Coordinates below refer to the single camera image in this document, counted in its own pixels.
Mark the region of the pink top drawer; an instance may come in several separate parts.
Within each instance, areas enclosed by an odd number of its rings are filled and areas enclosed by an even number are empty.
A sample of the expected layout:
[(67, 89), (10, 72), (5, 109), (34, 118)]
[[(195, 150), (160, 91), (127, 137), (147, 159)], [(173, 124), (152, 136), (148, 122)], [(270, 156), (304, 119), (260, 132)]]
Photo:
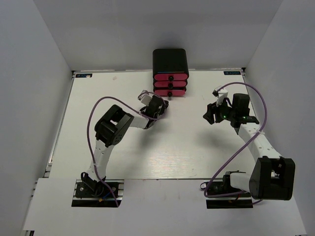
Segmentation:
[(158, 73), (154, 75), (156, 81), (184, 81), (189, 77), (186, 73)]

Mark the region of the pink drawer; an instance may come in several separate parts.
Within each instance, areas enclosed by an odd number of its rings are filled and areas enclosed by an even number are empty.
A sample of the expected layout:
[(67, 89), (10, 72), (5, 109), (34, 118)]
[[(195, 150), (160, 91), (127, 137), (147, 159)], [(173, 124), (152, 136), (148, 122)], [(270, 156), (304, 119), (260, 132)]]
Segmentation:
[(153, 83), (154, 87), (157, 89), (176, 89), (184, 88), (187, 86), (187, 81), (155, 81)]
[(158, 73), (154, 75), (156, 81), (184, 81), (189, 77), (186, 73)]
[(154, 89), (154, 93), (163, 97), (173, 97), (173, 96), (181, 97), (185, 95), (186, 88), (174, 88), (174, 89), (157, 88), (157, 89)]

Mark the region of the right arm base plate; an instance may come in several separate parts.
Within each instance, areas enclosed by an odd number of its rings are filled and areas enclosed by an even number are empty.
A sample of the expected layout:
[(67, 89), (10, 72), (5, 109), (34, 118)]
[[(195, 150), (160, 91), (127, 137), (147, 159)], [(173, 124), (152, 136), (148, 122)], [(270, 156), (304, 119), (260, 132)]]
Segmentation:
[[(208, 195), (231, 194), (240, 192), (239, 189), (224, 187), (223, 181), (214, 181), (207, 191)], [(242, 193), (220, 198), (207, 198), (207, 209), (241, 209), (253, 208), (250, 193)]]

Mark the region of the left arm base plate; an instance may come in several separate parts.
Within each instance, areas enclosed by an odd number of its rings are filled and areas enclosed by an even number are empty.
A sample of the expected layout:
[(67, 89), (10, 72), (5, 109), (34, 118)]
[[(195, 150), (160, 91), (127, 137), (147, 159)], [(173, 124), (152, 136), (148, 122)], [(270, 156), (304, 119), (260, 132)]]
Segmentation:
[(109, 180), (107, 184), (111, 187), (116, 197), (117, 203), (110, 190), (101, 185), (100, 190), (92, 193), (90, 188), (81, 180), (77, 180), (72, 198), (72, 207), (96, 207), (96, 208), (116, 208), (120, 205), (124, 193), (123, 180)]

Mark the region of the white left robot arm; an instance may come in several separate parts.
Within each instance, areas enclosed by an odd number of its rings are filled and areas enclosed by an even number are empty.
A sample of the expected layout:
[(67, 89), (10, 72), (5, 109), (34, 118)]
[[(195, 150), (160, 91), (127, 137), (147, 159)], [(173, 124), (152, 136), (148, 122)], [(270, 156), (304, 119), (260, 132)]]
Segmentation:
[[(126, 107), (126, 103), (110, 96), (103, 97), (97, 101), (99, 104), (105, 99), (116, 100)], [(87, 141), (92, 154), (91, 164), (86, 172), (81, 173), (81, 181), (87, 187), (92, 196), (100, 196), (105, 193), (106, 169), (110, 155), (118, 143), (122, 140), (129, 128), (147, 130), (165, 114), (169, 102), (152, 92), (143, 91), (138, 100), (144, 104), (139, 111), (133, 110), (137, 116), (125, 112), (120, 106), (114, 104), (95, 124), (95, 149), (92, 149), (90, 140), (90, 125), (96, 107), (93, 107), (87, 124)]]

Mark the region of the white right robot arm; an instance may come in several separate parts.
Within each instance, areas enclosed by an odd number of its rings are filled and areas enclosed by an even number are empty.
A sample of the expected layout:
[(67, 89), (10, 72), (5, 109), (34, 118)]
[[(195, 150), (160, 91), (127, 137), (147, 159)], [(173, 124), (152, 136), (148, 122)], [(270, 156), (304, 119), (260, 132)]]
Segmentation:
[(220, 96), (217, 102), (208, 104), (203, 118), (210, 124), (230, 122), (255, 159), (253, 171), (227, 171), (222, 183), (211, 180), (203, 190), (208, 198), (249, 193), (256, 200), (288, 201), (293, 194), (295, 163), (273, 148), (258, 119), (250, 115), (249, 102), (247, 94), (236, 93), (232, 100)]

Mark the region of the pink bottom drawer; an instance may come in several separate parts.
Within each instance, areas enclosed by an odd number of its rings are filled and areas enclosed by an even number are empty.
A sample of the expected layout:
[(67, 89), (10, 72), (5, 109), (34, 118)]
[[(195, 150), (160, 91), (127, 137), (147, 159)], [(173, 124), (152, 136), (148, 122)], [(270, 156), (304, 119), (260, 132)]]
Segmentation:
[(185, 95), (186, 88), (174, 88), (174, 89), (157, 88), (157, 89), (154, 89), (154, 93), (163, 97), (173, 97), (173, 96), (181, 97)]

